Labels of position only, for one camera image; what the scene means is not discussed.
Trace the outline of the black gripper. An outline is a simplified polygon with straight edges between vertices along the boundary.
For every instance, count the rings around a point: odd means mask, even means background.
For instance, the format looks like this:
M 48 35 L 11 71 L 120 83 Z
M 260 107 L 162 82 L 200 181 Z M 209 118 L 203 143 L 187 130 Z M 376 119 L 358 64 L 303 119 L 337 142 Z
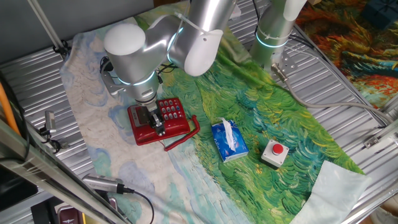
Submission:
M 151 128 L 155 129 L 158 136 L 163 136 L 165 134 L 165 125 L 158 104 L 148 103 L 145 107 Z

